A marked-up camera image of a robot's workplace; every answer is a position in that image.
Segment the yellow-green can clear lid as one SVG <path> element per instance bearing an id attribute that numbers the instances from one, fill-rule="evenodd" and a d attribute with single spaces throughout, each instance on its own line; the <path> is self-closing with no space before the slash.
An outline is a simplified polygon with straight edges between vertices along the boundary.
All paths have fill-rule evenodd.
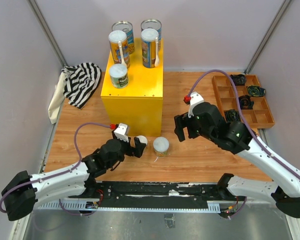
<path id="1" fill-rule="evenodd" d="M 170 143 L 165 137 L 157 137 L 153 141 L 154 153 L 157 157 L 165 157 L 168 154 Z"/>

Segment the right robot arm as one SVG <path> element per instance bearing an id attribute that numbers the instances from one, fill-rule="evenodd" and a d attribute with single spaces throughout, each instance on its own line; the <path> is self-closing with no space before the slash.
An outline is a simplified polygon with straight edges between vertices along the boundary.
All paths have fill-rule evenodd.
<path id="1" fill-rule="evenodd" d="M 216 185 L 217 196 L 250 197 L 274 203 L 284 214 L 300 218 L 300 170 L 270 149 L 253 131 L 240 121 L 226 122 L 215 105 L 201 102 L 191 111 L 174 117 L 174 132 L 180 142 L 188 137 L 204 137 L 222 150 L 231 152 L 257 166 L 270 181 L 258 181 L 231 173 L 222 175 Z"/>

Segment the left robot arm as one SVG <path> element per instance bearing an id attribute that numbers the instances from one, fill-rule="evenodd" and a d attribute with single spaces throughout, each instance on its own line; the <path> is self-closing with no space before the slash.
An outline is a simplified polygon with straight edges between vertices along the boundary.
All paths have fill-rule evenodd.
<path id="1" fill-rule="evenodd" d="M 97 193 L 97 177 L 108 170 L 114 171 L 126 156 L 140 158 L 143 155 L 147 138 L 140 135 L 133 140 L 134 146 L 129 141 L 109 139 L 79 165 L 41 174 L 28 174 L 26 170 L 17 173 L 1 192 L 0 211 L 13 222 L 48 202 L 81 195 L 93 197 Z"/>

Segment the blue Progresso soup can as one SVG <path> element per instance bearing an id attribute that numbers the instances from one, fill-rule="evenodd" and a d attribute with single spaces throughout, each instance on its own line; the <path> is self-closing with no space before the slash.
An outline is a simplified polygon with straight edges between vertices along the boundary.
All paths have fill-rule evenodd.
<path id="1" fill-rule="evenodd" d="M 155 29 L 158 32 L 158 50 L 161 50 L 162 40 L 162 23 L 158 19 L 149 18 L 145 19 L 140 24 L 141 31 L 145 29 Z"/>
<path id="2" fill-rule="evenodd" d="M 128 44 L 128 52 L 129 54 L 133 54 L 135 52 L 135 41 L 134 41 L 134 32 L 133 32 L 133 25 L 129 21 L 117 21 L 115 22 L 111 29 L 121 30 L 126 33 L 127 36 L 127 44 Z"/>

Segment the purple-label can with spoon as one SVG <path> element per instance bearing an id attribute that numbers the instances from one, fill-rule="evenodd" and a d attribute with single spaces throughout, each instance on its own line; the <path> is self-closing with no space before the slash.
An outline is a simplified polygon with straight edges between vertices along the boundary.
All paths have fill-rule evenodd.
<path id="1" fill-rule="evenodd" d="M 146 68 L 156 68 L 160 64 L 159 33 L 152 28 L 141 32 L 142 64 Z"/>

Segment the small yellow white-lid can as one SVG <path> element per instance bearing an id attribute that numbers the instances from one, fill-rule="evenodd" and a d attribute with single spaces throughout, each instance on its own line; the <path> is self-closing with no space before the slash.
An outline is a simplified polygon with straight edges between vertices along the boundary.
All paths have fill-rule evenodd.
<path id="1" fill-rule="evenodd" d="M 146 147 L 148 146 L 148 139 L 144 135 L 138 135 L 136 138 L 138 138 L 141 143 L 145 144 Z"/>

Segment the blue porridge can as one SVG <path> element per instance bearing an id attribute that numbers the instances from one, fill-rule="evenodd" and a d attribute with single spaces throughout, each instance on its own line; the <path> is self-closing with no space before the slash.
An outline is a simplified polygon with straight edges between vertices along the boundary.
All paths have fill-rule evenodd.
<path id="1" fill-rule="evenodd" d="M 110 52 L 115 64 L 130 67 L 130 53 L 128 49 L 127 34 L 122 30 L 114 30 L 108 35 Z"/>

